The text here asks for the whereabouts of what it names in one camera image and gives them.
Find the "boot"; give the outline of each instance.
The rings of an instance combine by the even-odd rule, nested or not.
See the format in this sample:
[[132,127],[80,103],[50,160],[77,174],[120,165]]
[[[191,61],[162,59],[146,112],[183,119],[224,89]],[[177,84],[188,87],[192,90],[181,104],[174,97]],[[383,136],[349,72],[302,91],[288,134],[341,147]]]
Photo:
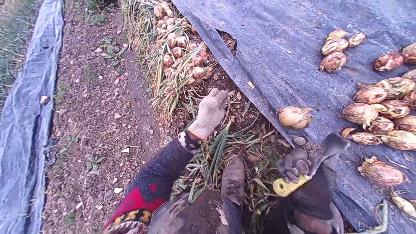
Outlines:
[[221,181],[221,195],[240,206],[244,199],[244,175],[244,162],[238,156],[224,169]]

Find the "rubber-coated glove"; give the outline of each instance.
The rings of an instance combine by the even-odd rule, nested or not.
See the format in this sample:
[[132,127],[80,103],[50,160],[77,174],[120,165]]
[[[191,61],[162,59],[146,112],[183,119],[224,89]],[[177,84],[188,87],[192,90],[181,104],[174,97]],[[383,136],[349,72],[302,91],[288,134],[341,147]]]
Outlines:
[[224,117],[227,96],[227,90],[213,88],[199,104],[196,120],[189,126],[188,131],[200,139],[207,139]]

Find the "soil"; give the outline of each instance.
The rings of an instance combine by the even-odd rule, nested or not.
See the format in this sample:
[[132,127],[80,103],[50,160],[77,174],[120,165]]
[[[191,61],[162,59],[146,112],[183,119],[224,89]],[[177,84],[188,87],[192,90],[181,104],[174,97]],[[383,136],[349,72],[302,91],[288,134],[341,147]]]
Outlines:
[[[83,2],[65,2],[48,158],[43,233],[99,233],[134,175],[160,147],[158,121],[149,109],[147,83],[134,53],[118,66],[95,52],[110,38],[122,48],[119,10],[91,25]],[[115,193],[115,188],[122,192]]]

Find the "torn tarp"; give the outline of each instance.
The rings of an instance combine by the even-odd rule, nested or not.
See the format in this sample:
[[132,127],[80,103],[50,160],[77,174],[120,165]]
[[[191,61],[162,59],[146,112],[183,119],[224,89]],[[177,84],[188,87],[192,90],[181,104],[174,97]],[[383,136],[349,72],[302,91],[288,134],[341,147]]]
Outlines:
[[[23,70],[7,97],[0,121],[0,233],[37,234],[45,201],[43,155],[53,110],[62,1],[39,10]],[[50,98],[40,104],[42,96]]]
[[[224,1],[173,0],[188,18],[211,52],[233,81],[276,129],[290,141],[290,135],[307,135],[321,142],[331,132],[340,132],[355,124],[337,117],[342,108],[353,103],[356,84],[374,84],[398,77],[416,67],[401,66],[389,72],[376,72],[373,61],[387,52],[416,42],[416,9],[414,0],[320,0],[320,1]],[[323,59],[320,49],[334,29],[345,29],[349,35],[363,32],[367,40],[347,49],[347,63],[333,73],[320,72]],[[228,32],[237,40],[234,57],[217,30]],[[308,129],[282,129],[277,119],[279,105],[312,107],[314,121]],[[375,207],[386,192],[374,189],[357,167],[362,157],[376,155],[416,172],[414,151],[400,151],[386,145],[353,144],[349,154],[340,157],[336,195],[343,215],[358,229],[376,224]],[[405,173],[411,181],[415,174]],[[410,191],[403,196],[416,199],[416,184],[398,186]],[[390,208],[388,233],[415,233],[416,224],[396,208]]]

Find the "onion skin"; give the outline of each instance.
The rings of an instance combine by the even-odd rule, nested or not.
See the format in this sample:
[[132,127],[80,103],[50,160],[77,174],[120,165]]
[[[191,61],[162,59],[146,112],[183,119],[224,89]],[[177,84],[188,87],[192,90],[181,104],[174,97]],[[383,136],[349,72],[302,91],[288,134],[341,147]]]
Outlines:
[[353,103],[346,106],[339,116],[353,123],[362,124],[363,128],[366,129],[366,127],[370,125],[370,122],[379,116],[379,113],[376,108],[371,105],[365,103]]
[[387,98],[403,98],[406,94],[410,93],[416,86],[415,82],[403,77],[393,77],[382,80],[374,85],[385,89],[389,92]]
[[364,145],[378,145],[383,143],[379,138],[369,132],[357,132],[347,135],[345,138]]
[[388,53],[380,56],[373,64],[375,70],[379,72],[390,71],[403,63],[401,54]]
[[401,55],[404,57],[404,63],[415,65],[416,64],[416,43],[413,43],[406,48],[403,48]]
[[387,135],[381,136],[381,140],[388,146],[400,150],[415,150],[416,135],[403,131],[392,130]]
[[326,70],[327,72],[334,72],[342,68],[347,62],[347,56],[342,52],[334,52],[327,55],[319,66],[319,70]]
[[371,122],[367,131],[374,135],[385,135],[393,129],[394,124],[391,120],[379,116]]
[[366,104],[374,104],[384,101],[387,94],[388,92],[383,88],[370,86],[358,90],[354,96],[354,100]]
[[375,156],[366,159],[358,171],[369,181],[384,186],[399,185],[406,179],[400,170],[377,160]]
[[342,29],[335,29],[334,31],[330,32],[327,38],[327,41],[335,39],[335,38],[344,38],[347,35],[347,32]]
[[403,118],[394,119],[394,128],[416,134],[416,115],[407,115]]
[[309,127],[312,108],[285,107],[279,110],[280,123],[290,129],[302,129]]
[[410,107],[403,101],[388,100],[380,104],[371,104],[381,117],[387,119],[402,118],[410,113]]

